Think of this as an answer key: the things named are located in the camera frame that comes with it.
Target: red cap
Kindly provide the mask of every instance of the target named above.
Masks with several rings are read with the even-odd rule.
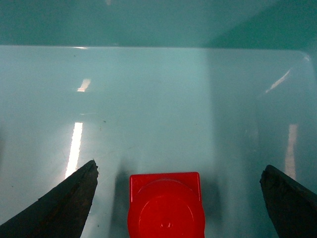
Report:
[[[131,238],[204,238],[199,174],[132,175],[128,229]]]

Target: glossy surface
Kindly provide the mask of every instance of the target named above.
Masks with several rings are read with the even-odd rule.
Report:
[[[197,172],[130,176],[131,238],[205,238]]]
[[[100,172],[83,238],[128,237],[130,174],[198,171],[215,238],[277,237],[267,164],[317,191],[316,79],[301,52],[2,46],[0,72],[0,223],[77,157]]]

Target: teal container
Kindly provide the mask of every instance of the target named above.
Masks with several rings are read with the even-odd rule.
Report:
[[[129,176],[197,171],[207,238],[277,238],[272,164],[317,192],[317,1],[0,1],[0,224],[94,159],[83,238]]]

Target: red plastic cap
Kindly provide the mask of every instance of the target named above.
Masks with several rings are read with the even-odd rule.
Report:
[[[130,238],[204,238],[199,174],[132,175],[128,229]]]

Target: red square object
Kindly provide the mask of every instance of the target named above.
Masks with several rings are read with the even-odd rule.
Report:
[[[204,238],[198,172],[132,175],[130,238]]]

